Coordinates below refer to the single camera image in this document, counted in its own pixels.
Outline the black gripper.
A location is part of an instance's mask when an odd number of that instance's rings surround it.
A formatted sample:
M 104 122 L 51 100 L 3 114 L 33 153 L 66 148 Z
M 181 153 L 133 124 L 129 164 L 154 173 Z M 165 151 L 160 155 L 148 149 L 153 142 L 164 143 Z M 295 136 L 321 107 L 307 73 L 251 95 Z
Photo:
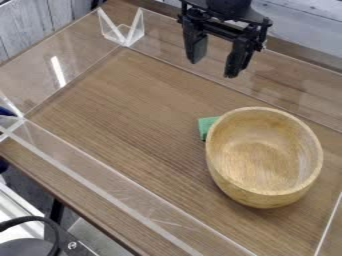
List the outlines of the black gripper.
M 196 64 L 206 53 L 206 35 L 232 42 L 226 56 L 224 76 L 234 78 L 245 69 L 255 50 L 263 48 L 268 17 L 251 7 L 252 0 L 180 0 L 177 22 L 182 28 L 186 59 Z

